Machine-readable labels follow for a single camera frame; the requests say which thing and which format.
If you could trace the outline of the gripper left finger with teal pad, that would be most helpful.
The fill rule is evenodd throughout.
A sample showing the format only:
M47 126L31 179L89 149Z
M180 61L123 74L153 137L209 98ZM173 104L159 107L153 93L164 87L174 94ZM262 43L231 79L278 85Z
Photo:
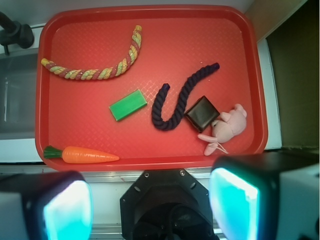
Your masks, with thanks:
M0 175L2 240L88 240L92 225L92 191L79 172Z

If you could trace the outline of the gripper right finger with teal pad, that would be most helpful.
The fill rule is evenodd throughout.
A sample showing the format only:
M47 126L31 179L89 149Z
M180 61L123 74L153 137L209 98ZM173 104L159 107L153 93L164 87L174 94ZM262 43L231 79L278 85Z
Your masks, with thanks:
M308 152L221 156L209 202L228 240L317 240L320 160Z

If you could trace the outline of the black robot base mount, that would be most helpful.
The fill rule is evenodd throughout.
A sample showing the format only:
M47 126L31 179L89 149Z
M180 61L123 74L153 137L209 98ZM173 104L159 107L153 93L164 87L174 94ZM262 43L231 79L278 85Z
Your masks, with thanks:
M209 191L184 169L146 170L119 200L126 240L217 240Z

